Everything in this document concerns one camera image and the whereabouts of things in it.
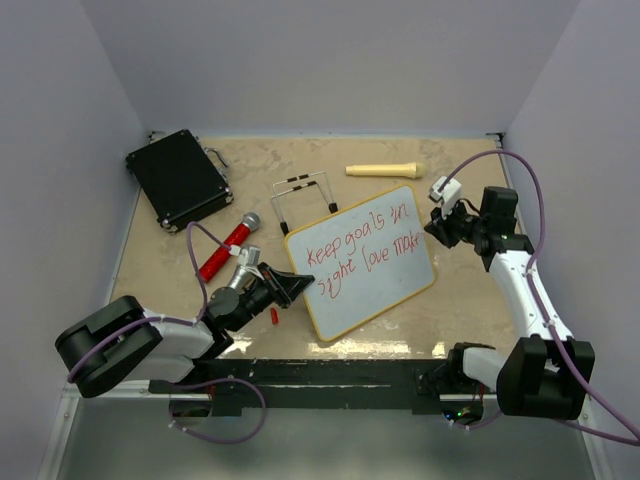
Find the yellow framed whiteboard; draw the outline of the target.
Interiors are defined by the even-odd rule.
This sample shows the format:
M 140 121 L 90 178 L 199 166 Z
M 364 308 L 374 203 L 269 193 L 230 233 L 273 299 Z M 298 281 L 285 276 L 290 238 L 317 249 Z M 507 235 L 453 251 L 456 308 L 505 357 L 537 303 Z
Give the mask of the yellow framed whiteboard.
M 414 189 L 400 185 L 286 235 L 318 338 L 331 342 L 436 280 Z

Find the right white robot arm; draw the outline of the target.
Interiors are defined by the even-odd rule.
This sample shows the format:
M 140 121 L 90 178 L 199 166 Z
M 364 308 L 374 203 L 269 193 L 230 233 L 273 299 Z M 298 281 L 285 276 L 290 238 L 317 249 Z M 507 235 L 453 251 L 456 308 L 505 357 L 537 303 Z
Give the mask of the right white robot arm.
M 487 187 L 475 208 L 463 199 L 459 182 L 440 178 L 429 196 L 437 206 L 426 232 L 447 248 L 473 246 L 500 288 L 518 335 L 507 356 L 487 345 L 457 343 L 447 358 L 448 386 L 466 393 L 481 383 L 496 393 L 506 415 L 577 419 L 586 391 L 575 376 L 589 380 L 595 352 L 562 323 L 542 285 L 534 247 L 516 230 L 517 193 Z

